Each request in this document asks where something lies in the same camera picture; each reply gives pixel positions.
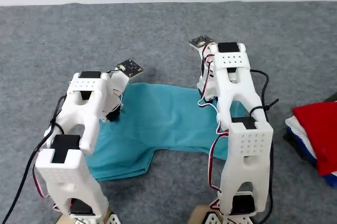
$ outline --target gray carpet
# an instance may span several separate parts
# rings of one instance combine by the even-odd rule
[[[135,81],[195,87],[201,34],[246,45],[252,68],[271,78],[266,101],[274,127],[274,211],[268,223],[336,223],[337,191],[282,139],[291,108],[322,101],[337,87],[337,3],[156,3],[0,8],[0,218],[30,152],[40,142],[73,73],[111,69],[132,58]],[[264,78],[254,76],[257,91]],[[215,182],[223,163],[215,162]],[[147,174],[102,182],[123,223],[186,223],[215,193],[207,156],[157,151]],[[54,223],[50,199],[31,178],[8,223]]]

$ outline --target wooden base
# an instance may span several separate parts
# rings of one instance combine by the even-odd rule
[[[208,212],[215,212],[217,215],[217,218],[222,223],[223,218],[221,217],[219,211],[211,209],[208,205],[199,205],[196,208],[194,208],[190,219],[188,221],[188,224],[203,224],[203,221],[207,215]]]
[[[108,208],[106,212],[106,216],[104,217],[104,220],[103,220],[104,223],[107,223],[111,214],[112,214],[112,210]],[[75,223],[76,223],[75,219],[71,219],[68,215],[61,215],[55,224],[75,224]]]

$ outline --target stacked clothes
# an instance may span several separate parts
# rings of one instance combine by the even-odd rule
[[[293,114],[285,120],[292,145],[316,166],[328,185],[337,188],[337,102],[297,107]]]

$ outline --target teal towel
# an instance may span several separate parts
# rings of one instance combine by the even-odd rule
[[[216,138],[216,111],[198,107],[199,98],[197,89],[129,84],[119,120],[100,122],[95,151],[86,157],[92,176],[112,180],[143,174],[157,149],[208,154]],[[240,102],[233,102],[232,116],[244,112]],[[227,138],[218,141],[214,156],[226,160]]]

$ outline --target circuit board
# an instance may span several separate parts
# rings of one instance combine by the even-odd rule
[[[130,79],[143,73],[143,68],[132,59],[126,60],[116,66],[116,70],[122,71]]]
[[[215,42],[213,39],[211,39],[210,37],[206,36],[206,35],[201,35],[197,38],[193,38],[189,41],[189,43],[196,47],[196,48],[200,48],[203,47],[207,44],[210,44],[212,42]]]

